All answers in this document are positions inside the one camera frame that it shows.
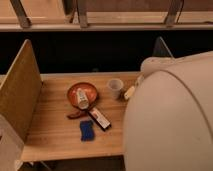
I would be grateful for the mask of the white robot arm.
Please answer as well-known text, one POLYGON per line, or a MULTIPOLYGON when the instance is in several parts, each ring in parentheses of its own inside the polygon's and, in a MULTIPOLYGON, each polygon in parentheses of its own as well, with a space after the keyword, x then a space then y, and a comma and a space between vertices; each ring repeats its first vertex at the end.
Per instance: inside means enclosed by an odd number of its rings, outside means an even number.
POLYGON ((213 51, 149 57, 124 117, 126 171, 213 171, 213 51))

